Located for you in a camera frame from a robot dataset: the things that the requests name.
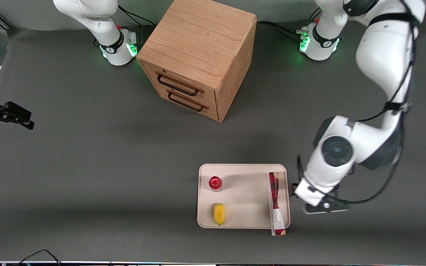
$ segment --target cable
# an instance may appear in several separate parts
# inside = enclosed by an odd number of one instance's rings
[[[52,256],[52,258],[54,258],[54,260],[55,260],[55,262],[57,263],[57,265],[58,265],[58,266],[60,266],[61,261],[59,261],[59,259],[57,259],[57,258],[54,256],[54,254],[52,254],[52,253],[51,253],[50,251],[48,251],[47,249],[41,249],[41,250],[37,251],[36,253],[31,254],[31,255],[29,255],[29,256],[27,256],[27,257],[25,257],[24,259],[22,259],[22,261],[20,261],[19,263],[17,263],[17,265],[20,265],[20,264],[21,264],[21,263],[23,263],[26,259],[29,259],[31,256],[34,256],[35,254],[37,254],[37,253],[39,253],[39,252],[42,252],[42,251],[45,251],[45,252],[49,253],[49,255],[50,255],[50,256]]]
[[[279,24],[277,24],[277,23],[275,23],[275,22],[271,22],[271,21],[260,21],[260,22],[257,22],[257,23],[258,23],[258,24],[271,25],[272,27],[277,27],[277,28],[279,28],[279,29],[281,29],[281,30],[283,30],[283,31],[290,32],[290,33],[295,33],[295,31],[294,31],[294,30],[287,29],[286,27],[283,27],[283,26],[281,26],[281,25],[279,25]]]
[[[280,32],[280,34],[282,34],[284,37],[286,37],[287,39],[289,39],[289,40],[291,40],[291,41],[299,41],[299,39],[294,39],[294,38],[292,38],[292,37],[290,37],[290,36],[288,36],[288,35],[286,35],[285,34],[285,32],[289,32],[289,33],[295,33],[295,31],[294,30],[291,30],[291,29],[287,29],[287,28],[285,28],[285,27],[282,27],[281,25],[279,25],[279,24],[277,24],[277,23],[274,23],[274,22],[270,22],[270,21],[259,21],[259,22],[257,22],[258,24],[266,24],[266,25],[271,25],[272,27],[274,27],[275,29],[277,29],[279,32]]]
[[[314,12],[310,15],[310,17],[308,18],[308,20],[311,20],[311,17],[313,17],[313,14],[315,13],[315,12],[317,12],[318,10],[320,10],[320,7],[318,7],[316,10],[314,10]]]
[[[7,20],[5,20],[3,17],[1,17],[0,16],[0,20],[1,20],[1,22],[3,22],[4,24],[6,24],[7,25],[7,27],[5,27],[4,28],[4,30],[6,30],[7,28],[14,28],[13,27],[13,25],[11,25],[11,24],[9,24],[8,22],[7,22]]]
[[[150,20],[148,20],[148,19],[146,19],[146,18],[144,18],[144,17],[141,17],[141,16],[139,16],[139,15],[136,15],[136,14],[134,14],[134,13],[131,13],[131,12],[129,12],[129,11],[127,11],[127,10],[125,10],[123,7],[121,7],[120,5],[118,5],[118,7],[123,11],[123,12],[125,12],[125,13],[129,13],[129,14],[131,14],[131,15],[133,15],[133,16],[135,16],[135,17],[138,17],[138,18],[140,18],[141,20],[145,20],[145,21],[147,21],[147,22],[149,22],[150,24],[152,24],[154,27],[156,27],[156,25],[155,25],[155,23],[154,22],[152,22],[152,21],[150,21]]]
[[[311,20],[315,20],[315,17],[317,17],[320,13],[321,13],[321,10]]]
[[[407,4],[404,2],[404,0],[400,0],[400,2],[404,5],[406,12],[411,14],[411,10],[407,6]],[[414,65],[414,62],[415,62],[415,55],[416,55],[415,34],[414,34],[413,25],[411,23],[409,23],[409,31],[410,31],[410,34],[412,36],[412,39],[411,39],[412,54],[410,55],[409,64],[407,66],[407,69],[405,71],[404,76],[402,77],[402,80],[400,81],[400,85],[399,85],[398,89],[396,90],[396,92],[394,93],[394,95],[392,96],[392,98],[390,99],[389,102],[392,102],[394,100],[395,96],[397,95],[397,93],[400,91],[403,83],[405,82],[407,75],[409,74],[410,68]],[[407,89],[407,92],[404,96],[404,102],[403,103],[406,103],[408,98],[409,98],[409,90]],[[386,108],[384,108],[377,115],[370,117],[368,119],[359,120],[359,122],[369,121],[369,120],[372,120],[374,118],[377,118],[378,116],[382,115],[386,111],[387,111]],[[316,187],[314,187],[314,189],[316,189],[316,191],[320,192],[321,194],[325,195],[328,198],[331,198],[333,200],[336,200],[336,201],[339,201],[339,202],[342,202],[342,203],[345,203],[345,204],[363,204],[363,203],[370,202],[371,200],[377,198],[382,192],[384,192],[384,190],[387,188],[387,186],[391,182],[392,177],[394,176],[394,173],[397,170],[397,166],[398,166],[400,159],[402,157],[402,152],[404,150],[404,144],[405,144],[405,119],[407,117],[407,114],[408,114],[408,112],[401,112],[401,114],[400,114],[399,129],[401,130],[402,138],[400,139],[400,144],[399,144],[399,147],[400,147],[399,156],[398,156],[397,160],[394,162],[394,165],[392,165],[392,168],[390,169],[389,175],[387,176],[386,180],[384,180],[384,183],[382,184],[381,188],[374,195],[372,195],[371,197],[364,199],[364,200],[350,201],[350,200],[341,199],[341,198],[335,197],[333,195],[330,195],[328,193],[325,193],[325,192],[317,189]],[[311,182],[304,175],[303,165],[301,163],[300,155],[297,155],[297,173],[298,173],[298,176],[299,176],[299,180],[304,178],[309,184],[311,184]]]
[[[317,189],[316,187],[313,187],[313,188],[316,189],[316,191],[320,192],[321,194],[325,195],[325,197],[331,198],[333,200],[336,200],[338,202],[342,202],[342,203],[345,203],[345,204],[363,204],[363,203],[370,202],[371,200],[377,198],[380,194],[382,194],[382,192],[384,192],[384,190],[387,188],[387,186],[391,182],[392,177],[394,177],[394,173],[397,170],[397,165],[399,164],[400,159],[402,157],[402,151],[404,150],[404,138],[405,138],[404,119],[405,119],[405,115],[402,114],[402,116],[400,118],[400,129],[402,130],[402,138],[400,139],[399,157],[395,161],[394,165],[392,165],[392,168],[390,169],[389,175],[387,175],[387,178],[384,181],[384,183],[382,184],[381,188],[374,195],[372,195],[371,197],[364,199],[364,200],[351,201],[351,200],[345,200],[345,199],[335,197],[333,195],[330,195],[326,192],[323,192],[323,191]],[[303,171],[303,166],[302,166],[302,163],[301,163],[300,155],[297,155],[297,173],[299,175],[299,180],[304,178],[311,185],[311,182],[306,178],[306,176],[304,175],[303,172],[304,171]]]
[[[407,3],[405,3],[404,0],[399,0],[399,1],[402,3],[402,5],[404,5],[406,13],[412,14],[412,11],[410,10],[410,8],[407,5]],[[410,32],[410,35],[412,36],[412,38],[411,38],[412,46],[411,46],[411,55],[410,55],[409,64],[407,65],[407,68],[406,68],[406,70],[404,72],[404,75],[402,76],[402,79],[400,80],[400,83],[399,83],[399,86],[398,86],[397,90],[394,92],[394,94],[392,95],[392,97],[388,101],[389,103],[391,103],[392,101],[394,101],[395,97],[397,96],[397,94],[399,93],[400,89],[404,85],[405,79],[407,78],[407,75],[409,74],[410,68],[413,67],[413,65],[415,63],[415,55],[416,55],[415,34],[414,34],[414,29],[413,29],[413,26],[412,26],[411,23],[409,23],[409,32]],[[409,95],[409,90],[407,89],[405,100],[404,100],[404,102],[402,102],[402,104],[404,104],[404,103],[407,102],[408,95]],[[365,121],[370,121],[372,119],[378,118],[379,116],[381,116],[386,111],[389,111],[389,110],[386,109],[386,108],[384,108],[384,109],[382,109],[382,111],[380,111],[375,116],[371,116],[370,118],[366,118],[366,119],[362,119],[362,120],[357,120],[357,122],[365,122]]]
[[[142,42],[143,42],[143,32],[144,32],[144,27],[139,23],[139,22],[137,22],[137,20],[135,20],[134,19],[134,17],[131,17],[129,14],[131,14],[130,12],[128,12],[128,11],[126,11],[124,8],[122,8],[121,6],[118,6],[120,9],[121,9],[121,11],[123,12],[123,13],[125,13],[128,17],[130,17],[130,19],[132,19],[132,20],[134,20],[134,22],[136,22],[137,23],[137,25],[139,25],[139,27],[141,27],[141,40],[140,40],[140,42],[139,42],[139,45],[141,45],[142,44]]]

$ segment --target tray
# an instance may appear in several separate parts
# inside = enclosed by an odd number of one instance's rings
[[[196,220],[203,228],[270,229],[267,185],[269,172],[279,173],[279,207],[285,227],[290,225],[287,172],[280,164],[204,164],[198,171],[198,209]],[[223,181],[215,192],[208,186],[212,176]],[[225,205],[225,222],[218,226],[213,219],[213,206]]]

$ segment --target black metal handle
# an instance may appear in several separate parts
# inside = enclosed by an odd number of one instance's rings
[[[198,108],[198,109],[197,108],[193,108],[193,107],[189,106],[188,104],[184,104],[181,101],[177,101],[176,99],[172,98],[171,96],[172,96],[172,93],[169,92],[169,100],[173,101],[174,103],[178,103],[181,106],[185,106],[186,108],[188,108],[190,110],[193,110],[195,112],[201,112],[203,110],[203,108],[205,107],[205,106],[202,106],[201,108]]]
[[[174,85],[171,85],[171,84],[169,84],[169,83],[166,83],[166,82],[164,82],[164,81],[161,81],[161,80],[160,80],[160,78],[162,78],[162,74],[159,74],[159,75],[157,76],[157,81],[158,81],[160,84],[162,84],[162,85],[164,85],[164,86],[168,86],[169,88],[174,89],[174,90],[176,90],[176,91],[180,91],[181,93],[185,93],[185,94],[187,94],[188,96],[195,96],[195,95],[198,93],[198,89],[195,89],[195,92],[188,92],[188,91],[185,91],[184,89],[178,88],[178,87],[176,87],[176,86],[174,86]]]

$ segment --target drawer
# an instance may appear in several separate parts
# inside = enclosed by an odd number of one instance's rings
[[[158,92],[160,97],[166,99],[167,101],[183,106],[191,111],[199,113],[200,115],[206,116],[213,120],[218,120],[218,112],[216,111],[216,106],[211,106],[205,103],[199,103],[171,89],[163,89],[159,90]]]
[[[184,96],[186,99],[197,103],[216,106],[215,94],[212,89],[204,89],[189,84],[188,81],[183,81],[181,78],[175,77],[174,74],[146,62],[142,62],[142,66],[159,94],[168,89],[176,95]]]

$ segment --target wooden cabinet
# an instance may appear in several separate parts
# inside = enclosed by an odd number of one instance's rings
[[[256,16],[175,0],[137,55],[159,96],[222,122],[251,64]]]

